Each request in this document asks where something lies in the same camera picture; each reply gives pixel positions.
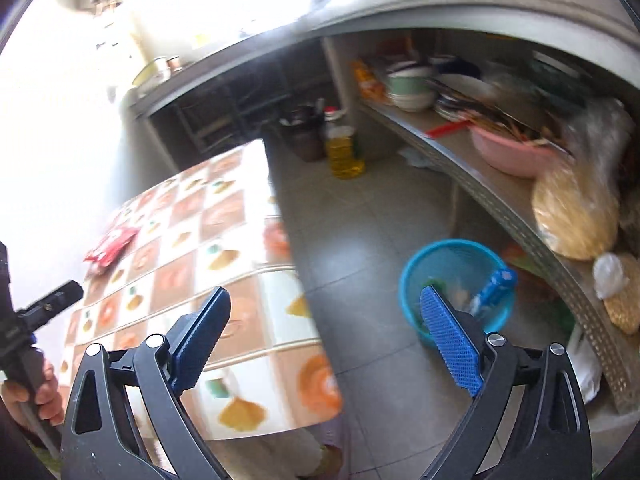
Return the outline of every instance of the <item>human hand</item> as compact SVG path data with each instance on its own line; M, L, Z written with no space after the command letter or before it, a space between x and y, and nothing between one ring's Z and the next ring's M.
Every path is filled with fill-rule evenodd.
M53 365L46 359L42 371L45 382L38 388L34 399L39 406L38 416L42 420L48 420L52 426L57 426L65 420L62 396L58 392L58 379L54 373ZM0 393L9 414L18 424L29 429L19 405L20 402L29 400L27 389L14 381L7 380L2 383Z

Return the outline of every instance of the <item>metal screw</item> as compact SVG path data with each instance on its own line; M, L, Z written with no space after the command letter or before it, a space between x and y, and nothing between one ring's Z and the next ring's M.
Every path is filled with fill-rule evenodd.
M161 334L152 334L146 338L146 345L149 348L158 348L163 341L164 337Z
M564 346L560 343L551 343L550 350L556 355L564 354Z
M489 342L491 346L502 346L507 342L504 336L501 336L500 334L496 334L496 333L489 334L486 340Z
M96 355L100 351L100 344L93 343L86 348L87 355Z

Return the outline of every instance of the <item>finger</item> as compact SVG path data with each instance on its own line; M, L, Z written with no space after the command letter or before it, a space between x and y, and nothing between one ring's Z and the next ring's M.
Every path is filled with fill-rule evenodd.
M54 376L38 388L34 401L36 404L46 404L52 400L58 392L58 379Z
M6 402L26 402L29 400L29 392L14 381L5 381L2 383L2 398Z
M57 415L54 415L49 419L49 424L51 424L52 426L59 426L64 421L65 421L65 411L60 410L60 412Z
M55 377L53 365L48 359L44 359L44 365L42 367L42 373L44 374L44 380L50 381Z
M62 396L57 394L46 404L43 404L38 410L38 416L42 420L49 420L62 411Z

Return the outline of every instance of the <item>blue plastic basket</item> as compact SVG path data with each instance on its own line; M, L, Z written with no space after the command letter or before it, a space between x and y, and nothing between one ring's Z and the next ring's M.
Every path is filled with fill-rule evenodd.
M491 273L505 267L505 263L484 245L469 240L443 240L422 248L409 260L400 277L398 291L400 306L407 321L420 340L434 346L431 334L420 315L420 293L430 280L441 280L450 294L456 288L474 297L487 283ZM490 310L479 317L486 333L498 332L511 315L515 292L511 291Z

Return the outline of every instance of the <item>blue rim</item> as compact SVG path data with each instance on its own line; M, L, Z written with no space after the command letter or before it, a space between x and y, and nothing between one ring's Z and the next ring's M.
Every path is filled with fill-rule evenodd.
M448 240L442 240L439 242L435 242L433 244L429 244L426 247L421 248L417 253L414 254L414 256L412 256L409 262L404 266L404 270L402 271L402 275L400 276L400 286L398 287L398 301L400 303L400 307L402 308L402 314L404 315L404 318L418 333L418 337L421 339L421 341L431 346L434 346L434 342L433 342L433 339L431 338L431 334L428 332L425 332L424 328L418 323L416 323L415 316L410 306L407 304L405 300L406 294L404 292L408 286L407 281L409 280L409 276L413 272L414 267L418 264L418 262L420 262L426 254L433 253L433 251L441 247L446 247L451 245L466 245L466 246L474 247L482 251L483 253L487 254L488 256L490 256L492 260L494 260L499 267L506 266L506 264L501 259L501 257L498 256L496 253L494 253L488 247L485 247L484 245L479 244L477 242L472 242L471 240L464 240L462 238L450 238ZM507 322L507 319L509 319L509 316L511 315L514 301L515 301L514 292L507 295L507 297L502 300L503 306L501 306L500 308L501 310L500 315L497 316L494 320L492 320L491 323L482 327L486 333L498 332L502 329L504 324Z

